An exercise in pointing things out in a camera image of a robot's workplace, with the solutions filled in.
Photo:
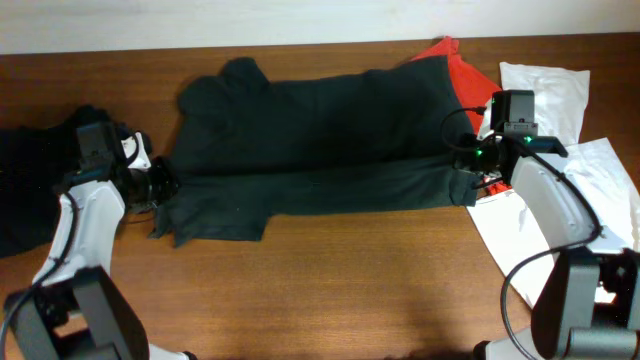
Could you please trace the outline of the dark green polo shirt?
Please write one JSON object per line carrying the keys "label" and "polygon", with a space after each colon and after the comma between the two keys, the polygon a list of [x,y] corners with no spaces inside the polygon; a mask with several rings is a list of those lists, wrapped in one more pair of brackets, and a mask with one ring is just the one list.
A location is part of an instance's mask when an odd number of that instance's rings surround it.
{"label": "dark green polo shirt", "polygon": [[258,241],[275,215],[471,206],[453,166],[472,132],[443,56],[307,81],[272,82],[251,58],[187,85],[170,154],[181,187],[154,237]]}

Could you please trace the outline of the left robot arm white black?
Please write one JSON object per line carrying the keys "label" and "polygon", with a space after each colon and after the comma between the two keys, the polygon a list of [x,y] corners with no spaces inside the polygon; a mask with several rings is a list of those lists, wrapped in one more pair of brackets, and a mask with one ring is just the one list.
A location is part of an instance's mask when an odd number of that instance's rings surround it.
{"label": "left robot arm white black", "polygon": [[149,137],[109,122],[76,131],[78,169],[58,187],[61,214],[32,284],[5,301],[1,335],[26,359],[191,359],[149,342],[110,277],[117,228],[176,194],[169,162],[152,158]]}

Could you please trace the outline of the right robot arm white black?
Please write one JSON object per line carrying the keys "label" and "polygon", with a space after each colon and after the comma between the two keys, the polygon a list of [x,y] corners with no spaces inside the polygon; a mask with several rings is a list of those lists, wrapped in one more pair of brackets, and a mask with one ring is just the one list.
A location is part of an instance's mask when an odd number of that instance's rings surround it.
{"label": "right robot arm white black", "polygon": [[[493,175],[522,197],[548,249],[515,265],[503,282],[500,311],[507,336],[478,343],[475,359],[636,359],[639,356],[639,254],[605,250],[604,227],[574,181],[560,168],[569,156],[560,140],[541,136],[531,90],[498,91],[488,106],[488,136],[465,135],[451,147],[456,168]],[[556,258],[535,302],[529,328],[515,332],[507,291],[516,274]]]}

